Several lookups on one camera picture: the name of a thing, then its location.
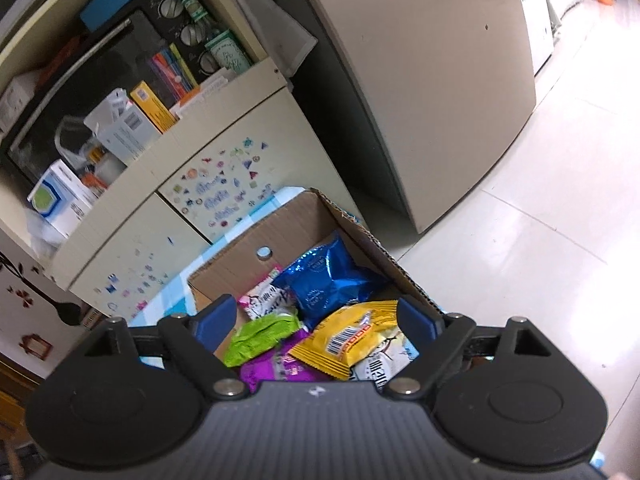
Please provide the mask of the beige refrigerator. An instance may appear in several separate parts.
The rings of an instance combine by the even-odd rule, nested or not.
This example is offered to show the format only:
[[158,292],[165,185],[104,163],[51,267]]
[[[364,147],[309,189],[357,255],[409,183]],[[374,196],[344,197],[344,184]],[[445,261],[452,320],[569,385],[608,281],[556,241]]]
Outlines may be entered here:
[[536,103],[521,0],[310,0],[418,232],[495,166]]

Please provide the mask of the blue foil snack bag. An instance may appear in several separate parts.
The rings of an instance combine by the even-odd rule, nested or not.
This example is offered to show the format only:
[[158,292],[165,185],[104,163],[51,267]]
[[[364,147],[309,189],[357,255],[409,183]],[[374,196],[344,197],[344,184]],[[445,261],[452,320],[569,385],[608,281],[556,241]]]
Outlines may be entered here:
[[341,307],[369,300],[386,283],[383,275],[356,263],[337,232],[326,244],[304,252],[273,280],[274,286],[295,297],[308,330]]

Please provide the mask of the white open paper box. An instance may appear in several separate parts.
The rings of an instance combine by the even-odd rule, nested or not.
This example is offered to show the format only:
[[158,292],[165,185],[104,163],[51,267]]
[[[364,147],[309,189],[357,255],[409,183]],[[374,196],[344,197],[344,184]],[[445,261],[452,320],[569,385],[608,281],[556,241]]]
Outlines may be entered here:
[[84,125],[125,166],[137,160],[160,138],[160,130],[121,88],[99,102],[84,118]]

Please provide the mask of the green snack packet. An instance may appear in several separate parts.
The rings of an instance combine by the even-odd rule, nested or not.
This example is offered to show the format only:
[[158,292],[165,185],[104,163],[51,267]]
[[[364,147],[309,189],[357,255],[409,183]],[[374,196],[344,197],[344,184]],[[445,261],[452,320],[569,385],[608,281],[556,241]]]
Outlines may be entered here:
[[277,347],[280,341],[302,328],[295,314],[269,313],[245,323],[231,337],[222,356],[226,367],[238,367]]

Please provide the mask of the blue checkered tablecloth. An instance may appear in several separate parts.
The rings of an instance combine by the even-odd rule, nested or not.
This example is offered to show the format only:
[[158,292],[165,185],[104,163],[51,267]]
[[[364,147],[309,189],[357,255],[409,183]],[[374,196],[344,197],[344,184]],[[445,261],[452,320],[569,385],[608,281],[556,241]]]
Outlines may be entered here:
[[194,314],[218,296],[242,296],[277,266],[289,266],[339,232],[360,264],[368,262],[360,235],[368,229],[317,190],[282,188],[206,249],[138,313],[131,327],[154,325],[173,313]]

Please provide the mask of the white blue carton box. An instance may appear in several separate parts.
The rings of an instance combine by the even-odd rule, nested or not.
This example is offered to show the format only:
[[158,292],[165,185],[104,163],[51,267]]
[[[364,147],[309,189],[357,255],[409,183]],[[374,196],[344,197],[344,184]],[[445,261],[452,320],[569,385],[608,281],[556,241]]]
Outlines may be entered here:
[[58,159],[42,174],[27,201],[45,222],[69,238],[91,211],[96,196]]

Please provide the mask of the white blue Amerie packet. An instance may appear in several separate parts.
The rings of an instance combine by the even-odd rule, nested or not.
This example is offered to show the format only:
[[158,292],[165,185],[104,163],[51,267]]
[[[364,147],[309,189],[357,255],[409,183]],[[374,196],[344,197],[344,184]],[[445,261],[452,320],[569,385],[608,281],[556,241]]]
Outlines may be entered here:
[[419,356],[418,350],[399,329],[386,330],[385,338],[350,368],[351,382],[373,382],[381,391],[399,372]]

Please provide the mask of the purple snack bag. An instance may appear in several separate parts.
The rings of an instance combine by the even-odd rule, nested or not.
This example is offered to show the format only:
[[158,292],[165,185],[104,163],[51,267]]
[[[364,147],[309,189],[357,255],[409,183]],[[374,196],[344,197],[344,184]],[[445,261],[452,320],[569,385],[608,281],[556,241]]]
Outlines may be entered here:
[[251,392],[264,382],[332,382],[333,378],[293,358],[288,352],[309,336],[298,330],[279,341],[272,349],[240,366],[239,376]]

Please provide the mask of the cream cabinet with stickers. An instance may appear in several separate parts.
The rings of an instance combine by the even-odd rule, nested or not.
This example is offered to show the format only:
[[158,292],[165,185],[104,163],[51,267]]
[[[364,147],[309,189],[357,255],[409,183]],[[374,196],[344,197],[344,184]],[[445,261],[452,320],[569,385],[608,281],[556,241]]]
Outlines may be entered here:
[[219,237],[280,188],[357,206],[235,0],[205,0],[252,67],[193,99],[92,206],[42,274],[104,314],[133,318]]

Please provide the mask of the pink white snack packet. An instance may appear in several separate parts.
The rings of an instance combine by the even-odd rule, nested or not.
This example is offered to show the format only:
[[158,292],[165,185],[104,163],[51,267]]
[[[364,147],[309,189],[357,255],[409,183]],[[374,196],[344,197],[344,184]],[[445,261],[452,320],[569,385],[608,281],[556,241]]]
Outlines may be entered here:
[[257,285],[238,300],[240,308],[251,321],[271,313],[296,313],[295,297],[287,289],[273,285],[273,280],[281,271],[280,266],[274,266]]

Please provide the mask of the green glass bottle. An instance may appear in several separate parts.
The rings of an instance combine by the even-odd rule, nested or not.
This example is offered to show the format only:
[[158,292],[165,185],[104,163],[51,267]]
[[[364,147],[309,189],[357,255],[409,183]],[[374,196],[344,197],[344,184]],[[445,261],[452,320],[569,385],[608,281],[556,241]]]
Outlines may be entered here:
[[228,68],[237,75],[252,66],[250,59],[235,41],[232,31],[223,28],[221,22],[213,18],[200,0],[179,1],[191,19],[189,25],[180,32],[180,39],[186,46],[202,48],[203,53],[217,66]]

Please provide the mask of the red house wall sticker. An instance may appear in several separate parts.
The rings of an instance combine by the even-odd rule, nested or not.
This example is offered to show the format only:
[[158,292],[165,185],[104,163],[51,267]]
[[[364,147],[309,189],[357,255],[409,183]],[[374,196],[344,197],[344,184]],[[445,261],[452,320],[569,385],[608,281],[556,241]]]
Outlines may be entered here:
[[29,334],[21,336],[18,344],[28,356],[45,361],[53,349],[53,344],[46,341],[38,334]]

